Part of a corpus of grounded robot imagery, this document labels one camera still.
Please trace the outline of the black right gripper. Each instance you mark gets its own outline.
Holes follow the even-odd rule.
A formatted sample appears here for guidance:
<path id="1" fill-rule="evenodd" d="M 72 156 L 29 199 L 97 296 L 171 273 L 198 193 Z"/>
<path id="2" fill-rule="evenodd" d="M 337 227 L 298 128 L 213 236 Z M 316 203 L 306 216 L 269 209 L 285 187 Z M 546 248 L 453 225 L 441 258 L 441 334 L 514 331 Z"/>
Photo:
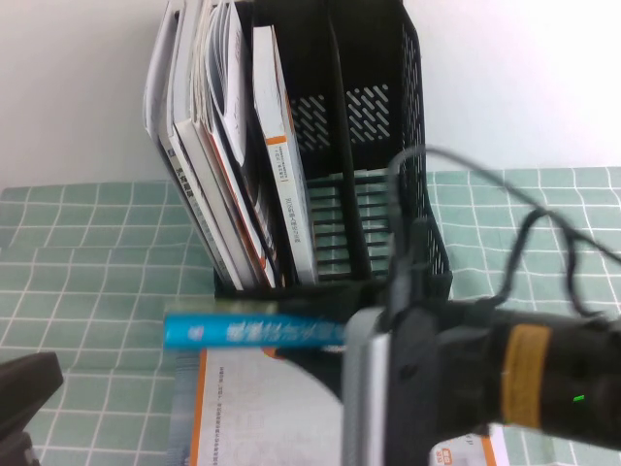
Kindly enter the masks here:
<path id="1" fill-rule="evenodd" d="M 281 301 L 278 312 L 347 323 L 358 311 L 383 305 L 381 293 L 336 293 Z M 436 444 L 485 434 L 501 420 L 491 314 L 481 303 L 416 303 L 390 318 L 388 464 L 425 465 Z M 340 353 L 279 348 L 276 356 L 343 401 Z"/>

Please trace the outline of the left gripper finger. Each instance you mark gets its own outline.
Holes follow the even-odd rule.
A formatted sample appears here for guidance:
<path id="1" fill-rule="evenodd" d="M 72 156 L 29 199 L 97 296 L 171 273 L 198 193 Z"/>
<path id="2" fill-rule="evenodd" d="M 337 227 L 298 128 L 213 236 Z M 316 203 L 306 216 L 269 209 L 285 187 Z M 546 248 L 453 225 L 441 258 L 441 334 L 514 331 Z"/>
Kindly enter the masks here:
<path id="1" fill-rule="evenodd" d="M 28 433 L 16 432 L 1 440 L 0 466 L 40 465 Z"/>
<path id="2" fill-rule="evenodd" d="M 63 384 L 55 352 L 28 354 L 1 363 L 1 439 L 21 432 Z"/>

